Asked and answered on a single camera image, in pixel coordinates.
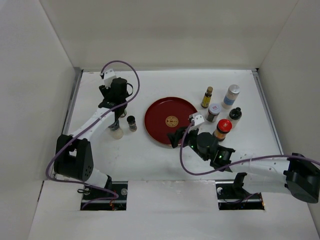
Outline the small yellow label bottle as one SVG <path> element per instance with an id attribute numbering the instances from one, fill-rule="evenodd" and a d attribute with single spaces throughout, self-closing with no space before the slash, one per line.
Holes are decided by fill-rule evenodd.
<path id="1" fill-rule="evenodd" d="M 209 86 L 206 89 L 206 92 L 202 98 L 202 102 L 201 102 L 201 107 L 202 108 L 208 108 L 211 102 L 211 97 L 212 97 L 212 93 L 213 93 L 214 88 L 212 86 Z"/>

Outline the red lid sauce jar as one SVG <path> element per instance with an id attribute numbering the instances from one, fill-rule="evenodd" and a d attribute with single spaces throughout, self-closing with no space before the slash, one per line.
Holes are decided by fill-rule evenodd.
<path id="1" fill-rule="evenodd" d="M 218 139 L 218 141 L 223 141 L 226 135 L 232 130 L 232 123 L 228 119 L 221 119 L 213 132 L 213 136 Z"/>

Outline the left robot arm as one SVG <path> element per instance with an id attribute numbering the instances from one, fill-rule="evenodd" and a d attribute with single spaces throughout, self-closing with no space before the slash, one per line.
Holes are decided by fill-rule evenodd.
<path id="1" fill-rule="evenodd" d="M 62 134 L 57 139 L 54 172 L 95 186 L 96 195 L 103 200 L 112 195 L 112 178 L 95 168 L 92 146 L 106 130 L 118 139 L 122 137 L 119 118 L 126 112 L 126 101 L 131 96 L 128 86 L 132 87 L 121 77 L 113 79 L 109 87 L 101 85 L 103 100 L 93 116 L 71 135 Z"/>

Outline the green label sauce bottle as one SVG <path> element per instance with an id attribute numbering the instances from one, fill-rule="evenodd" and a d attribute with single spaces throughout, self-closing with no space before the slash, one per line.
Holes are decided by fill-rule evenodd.
<path id="1" fill-rule="evenodd" d="M 127 111 L 126 111 L 127 105 L 120 106 L 116 108 L 114 112 L 114 124 L 119 120 L 119 118 L 122 118 L 123 116 L 126 116 Z"/>

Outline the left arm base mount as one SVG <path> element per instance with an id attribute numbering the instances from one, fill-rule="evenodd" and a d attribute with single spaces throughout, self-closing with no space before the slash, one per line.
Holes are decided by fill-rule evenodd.
<path id="1" fill-rule="evenodd" d="M 81 194 L 81 211 L 125 211 L 127 209 L 128 182 L 113 181 L 111 186 L 116 196 L 112 193 L 98 190 L 92 187 L 78 189 Z"/>

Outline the salt grinder clear lid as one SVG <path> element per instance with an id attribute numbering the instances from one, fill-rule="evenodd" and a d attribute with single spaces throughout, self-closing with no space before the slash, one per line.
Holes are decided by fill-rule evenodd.
<path id="1" fill-rule="evenodd" d="M 119 120 L 116 120 L 113 124 L 111 124 L 108 127 L 108 129 L 110 130 L 111 136 L 116 140 L 121 139 L 124 135 L 124 132 L 123 132 L 122 128 L 120 127 Z"/>

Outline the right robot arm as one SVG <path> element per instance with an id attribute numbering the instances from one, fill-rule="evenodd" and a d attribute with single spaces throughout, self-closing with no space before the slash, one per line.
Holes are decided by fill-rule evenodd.
<path id="1" fill-rule="evenodd" d="M 209 132 L 181 127 L 167 137 L 173 148 L 190 147 L 215 172 L 235 173 L 232 192 L 247 194 L 281 193 L 305 203 L 316 204 L 320 197 L 319 164 L 301 154 L 254 156 L 219 144 Z"/>

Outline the white lid spice jar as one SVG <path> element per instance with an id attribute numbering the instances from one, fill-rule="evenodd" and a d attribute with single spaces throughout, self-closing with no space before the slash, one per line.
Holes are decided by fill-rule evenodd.
<path id="1" fill-rule="evenodd" d="M 208 107 L 208 111 L 205 116 L 205 119 L 210 123 L 215 122 L 217 120 L 221 110 L 222 110 L 222 106 L 219 103 L 210 104 Z"/>

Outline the small black cap spice jar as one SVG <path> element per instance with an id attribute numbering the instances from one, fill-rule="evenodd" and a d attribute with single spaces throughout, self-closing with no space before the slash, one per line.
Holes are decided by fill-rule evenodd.
<path id="1" fill-rule="evenodd" d="M 130 115 L 127 117 L 127 123 L 129 126 L 129 130 L 131 132 L 135 132 L 137 130 L 137 125 L 136 125 L 136 118 L 133 115 Z"/>

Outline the black cap round bottle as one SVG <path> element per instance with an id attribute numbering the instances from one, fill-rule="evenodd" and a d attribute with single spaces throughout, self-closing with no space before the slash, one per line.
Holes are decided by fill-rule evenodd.
<path id="1" fill-rule="evenodd" d="M 242 117 L 242 110 L 240 107 L 233 108 L 229 112 L 227 119 L 231 122 L 232 129 L 234 129 L 236 127 L 236 125 L 240 121 L 241 117 Z"/>

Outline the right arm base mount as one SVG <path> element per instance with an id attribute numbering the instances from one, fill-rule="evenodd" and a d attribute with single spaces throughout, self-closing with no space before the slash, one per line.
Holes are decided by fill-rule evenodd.
<path id="1" fill-rule="evenodd" d="M 215 182 L 217 204 L 220 211 L 265 210 L 261 193 L 248 193 L 235 189 L 232 180 Z"/>

